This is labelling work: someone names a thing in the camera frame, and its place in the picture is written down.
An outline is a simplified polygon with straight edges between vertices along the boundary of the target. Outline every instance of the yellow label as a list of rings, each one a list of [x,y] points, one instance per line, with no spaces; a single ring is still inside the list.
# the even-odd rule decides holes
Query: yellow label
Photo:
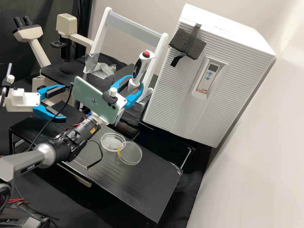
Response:
[[[90,130],[91,134],[93,134],[96,131],[95,128],[92,128],[92,130]]]

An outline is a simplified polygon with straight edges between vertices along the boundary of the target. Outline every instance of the petri dish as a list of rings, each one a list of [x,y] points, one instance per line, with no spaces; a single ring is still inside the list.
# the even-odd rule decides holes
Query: petri dish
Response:
[[[117,152],[118,147],[122,150],[126,146],[126,139],[120,133],[108,132],[101,137],[100,143],[105,150]]]
[[[143,157],[142,149],[132,141],[126,141],[124,143],[124,148],[119,151],[117,150],[117,155],[124,163],[128,165],[136,165],[140,162]]]

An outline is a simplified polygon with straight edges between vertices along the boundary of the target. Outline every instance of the black strap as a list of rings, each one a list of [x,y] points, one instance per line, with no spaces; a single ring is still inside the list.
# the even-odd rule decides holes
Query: black strap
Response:
[[[187,40],[186,45],[184,46],[184,50],[183,50],[178,56],[176,56],[176,57],[172,60],[170,66],[175,67],[176,64],[178,63],[178,61],[179,61],[182,57],[184,57],[185,55],[187,55],[187,53],[188,53],[189,50],[190,50],[190,47],[193,45],[193,43],[194,43],[194,41],[195,41],[195,38],[196,38],[196,36],[197,36],[197,34],[198,34],[199,29],[200,29],[201,26],[202,26],[201,24],[196,23],[196,25],[194,26],[194,28],[193,28],[193,30],[192,30],[192,32],[191,32],[191,34],[190,34],[190,36],[189,36],[189,38],[188,38],[188,40]]]

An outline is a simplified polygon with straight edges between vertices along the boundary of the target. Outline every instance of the black cable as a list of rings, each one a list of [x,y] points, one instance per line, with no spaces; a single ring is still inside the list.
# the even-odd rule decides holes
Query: black cable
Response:
[[[54,224],[55,228],[58,228],[57,224],[53,220],[51,220],[51,222]]]
[[[18,188],[17,188],[16,185],[15,185],[15,189],[16,189],[16,192],[17,192],[18,196],[22,199],[23,197],[21,196],[21,194],[20,194],[20,192],[19,192],[19,190],[18,190]],[[44,211],[37,210],[37,209],[33,208],[32,206],[30,206],[29,204],[27,204],[27,206],[28,206],[30,209],[32,209],[33,211],[38,212],[39,214],[42,214],[42,215],[44,215],[44,216],[46,216],[46,217],[49,217],[49,218],[54,219],[54,220],[57,220],[57,221],[59,220],[59,218],[57,218],[57,217],[55,217],[55,216],[52,216],[52,215],[50,215],[49,213],[46,213],[46,212],[44,212]]]
[[[97,141],[95,141],[95,140],[93,140],[93,139],[89,140],[88,142],[95,142],[95,143],[98,145],[99,150],[100,150],[100,153],[101,153],[101,158],[100,158],[99,160],[97,160],[96,162],[94,162],[94,163],[92,163],[92,164],[90,164],[90,165],[87,165],[87,166],[85,167],[87,170],[88,170],[89,168],[91,168],[92,166],[96,165],[98,162],[100,162],[100,161],[102,160],[102,157],[104,156],[104,154],[102,153],[102,148],[101,148],[99,142],[97,142]]]
[[[70,100],[70,98],[71,98],[71,95],[72,95],[72,90],[73,90],[73,83],[71,83],[70,92],[69,92],[69,97],[67,98],[67,101],[66,101],[66,103],[64,104],[64,106],[62,107],[62,109],[61,109],[59,112],[57,112],[57,114],[56,114],[55,116],[53,116],[53,117],[44,125],[44,127],[39,131],[38,135],[37,135],[36,138],[33,140],[32,144],[29,146],[29,148],[28,148],[27,151],[29,151],[29,150],[32,148],[32,146],[34,145],[34,143],[35,143],[35,141],[37,140],[37,138],[39,137],[39,135],[40,135],[40,134],[43,132],[43,130],[49,125],[49,123],[52,122],[52,121],[56,118],[56,116],[58,116],[58,115],[64,110],[64,108],[67,106],[67,104],[69,103],[69,100]]]

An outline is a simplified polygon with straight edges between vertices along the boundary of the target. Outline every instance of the black platform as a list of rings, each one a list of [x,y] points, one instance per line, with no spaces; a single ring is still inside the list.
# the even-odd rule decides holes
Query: black platform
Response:
[[[64,102],[60,102],[53,107],[59,110],[63,104]],[[62,114],[67,117],[67,123],[51,123],[37,139],[36,144],[46,142],[63,132],[83,116],[82,112],[71,106],[67,106]],[[10,127],[9,132],[31,143],[45,123],[46,120],[32,116]],[[109,131],[113,130],[102,126],[93,139],[100,140],[101,136]],[[115,153],[104,153],[100,163],[86,170],[85,165],[100,158],[97,145],[88,143],[74,161],[62,164],[84,179],[101,186],[147,217],[152,221],[150,224],[156,225],[181,177],[182,170],[144,147],[141,149],[143,156],[137,165],[124,164]]]

